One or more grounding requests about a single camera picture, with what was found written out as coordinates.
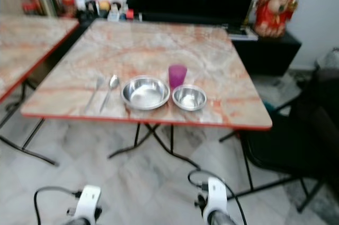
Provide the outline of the silver fork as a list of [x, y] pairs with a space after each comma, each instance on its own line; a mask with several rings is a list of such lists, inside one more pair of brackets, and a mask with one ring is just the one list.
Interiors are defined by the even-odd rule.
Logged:
[[94, 89], [91, 92], [90, 98], [87, 101], [87, 104], [85, 105], [85, 108], [83, 109], [82, 113], [87, 113], [87, 111], [90, 109], [90, 106], [92, 105], [92, 102], [94, 101], [94, 98], [99, 91], [100, 87], [103, 85], [104, 79], [102, 77], [99, 77], [95, 80], [95, 86]]

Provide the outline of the silver spoon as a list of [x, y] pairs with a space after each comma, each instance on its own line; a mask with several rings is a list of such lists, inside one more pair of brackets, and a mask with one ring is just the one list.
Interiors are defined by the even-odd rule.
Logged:
[[115, 88], [117, 88], [119, 85], [119, 78], [117, 75], [112, 75], [111, 79], [109, 80], [109, 87], [106, 90], [106, 94], [104, 97], [104, 100], [102, 102], [102, 104], [100, 105], [99, 108], [99, 113], [102, 113], [102, 111], [105, 109], [110, 97], [111, 97], [111, 92], [112, 90], [114, 90]]

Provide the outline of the yellow-lid jar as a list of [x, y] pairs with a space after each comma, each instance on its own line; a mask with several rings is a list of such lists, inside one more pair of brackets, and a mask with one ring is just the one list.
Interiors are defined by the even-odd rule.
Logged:
[[97, 14], [101, 19], [106, 19], [111, 11], [111, 3], [106, 0], [99, 1], [99, 11]]

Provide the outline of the large steel bowl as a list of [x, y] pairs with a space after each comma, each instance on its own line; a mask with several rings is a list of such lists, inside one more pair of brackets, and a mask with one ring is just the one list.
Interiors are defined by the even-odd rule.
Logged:
[[136, 76], [122, 87], [121, 99], [135, 110], [154, 110], [167, 103], [171, 89], [167, 83], [152, 76]]

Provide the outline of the purple plastic cup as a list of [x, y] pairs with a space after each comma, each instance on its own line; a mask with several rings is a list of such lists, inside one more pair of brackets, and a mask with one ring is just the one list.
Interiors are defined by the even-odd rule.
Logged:
[[188, 68], [182, 64], [174, 64], [168, 68], [168, 82], [171, 90], [184, 84]]

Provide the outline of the small steel bowl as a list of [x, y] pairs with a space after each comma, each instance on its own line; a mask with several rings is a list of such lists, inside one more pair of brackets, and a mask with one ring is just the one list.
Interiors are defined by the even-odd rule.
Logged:
[[180, 85], [172, 92], [172, 101], [185, 111], [198, 111], [207, 104], [207, 95], [195, 85]]

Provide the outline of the grey flat box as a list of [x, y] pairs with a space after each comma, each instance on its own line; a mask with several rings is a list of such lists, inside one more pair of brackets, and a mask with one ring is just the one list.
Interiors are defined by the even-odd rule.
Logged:
[[233, 41], [257, 41], [258, 35], [249, 26], [239, 29], [227, 29], [228, 37]]

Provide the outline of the red and gold statue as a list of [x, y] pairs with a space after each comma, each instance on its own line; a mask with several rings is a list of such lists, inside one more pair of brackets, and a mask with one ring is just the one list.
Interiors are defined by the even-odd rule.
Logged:
[[298, 0], [257, 0], [254, 31], [259, 37], [282, 37], [297, 7]]

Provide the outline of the black chair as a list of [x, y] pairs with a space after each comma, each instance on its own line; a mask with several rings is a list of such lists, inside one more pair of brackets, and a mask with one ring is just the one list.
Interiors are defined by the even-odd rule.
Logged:
[[339, 48], [316, 62], [312, 78], [302, 92], [269, 111], [268, 131], [235, 130], [220, 142], [237, 137], [245, 164], [287, 174], [288, 177], [249, 190], [232, 193], [228, 200], [299, 181], [307, 197], [302, 212], [332, 177], [339, 177]]

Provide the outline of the black metal table frame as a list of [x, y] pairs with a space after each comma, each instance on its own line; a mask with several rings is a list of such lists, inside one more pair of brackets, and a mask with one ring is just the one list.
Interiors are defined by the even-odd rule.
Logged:
[[219, 142], [217, 128], [131, 124], [124, 131], [120, 147], [108, 159], [136, 158], [168, 175], [175, 167], [200, 168], [221, 177], [235, 191], [254, 186], [251, 167], [238, 142]]
[[[27, 91], [26, 90], [29, 89], [29, 88], [32, 89], [32, 90], [36, 89], [36, 87], [31, 82], [29, 82], [29, 80], [25, 80], [24, 82], [22, 82], [22, 84], [20, 85], [20, 98], [18, 100], [16, 100], [15, 102], [7, 105], [7, 107], [6, 107], [7, 113], [2, 117], [2, 120], [0, 121], [0, 128], [2, 128], [2, 126], [4, 126], [7, 123], [7, 121], [9, 121], [10, 118], [12, 118], [12, 116], [14, 116], [14, 113], [19, 110], [19, 108], [23, 104], [24, 100], [26, 100], [26, 97], [27, 97]], [[11, 148], [13, 148], [13, 149], [25, 154], [25, 155], [29, 155], [29, 156], [34, 157], [36, 159], [43, 160], [44, 162], [46, 162], [49, 165], [52, 165], [54, 167], [58, 167], [59, 164], [56, 160], [49, 159], [48, 157], [46, 157], [44, 155], [41, 155], [39, 153], [28, 150], [29, 144], [32, 142], [34, 136], [36, 136], [37, 133], [39, 132], [39, 130], [42, 128], [43, 124], [44, 124], [44, 119], [40, 119], [40, 121], [37, 123], [36, 126], [34, 126], [34, 128], [31, 131], [31, 134], [24, 141], [24, 143], [22, 144], [21, 147], [19, 145], [17, 145], [16, 143], [13, 143], [12, 141], [8, 140], [6, 137], [3, 137], [2, 135], [0, 135], [0, 140], [2, 141], [2, 143], [5, 143], [5, 145], [7, 145], [8, 147], [11, 147]]]

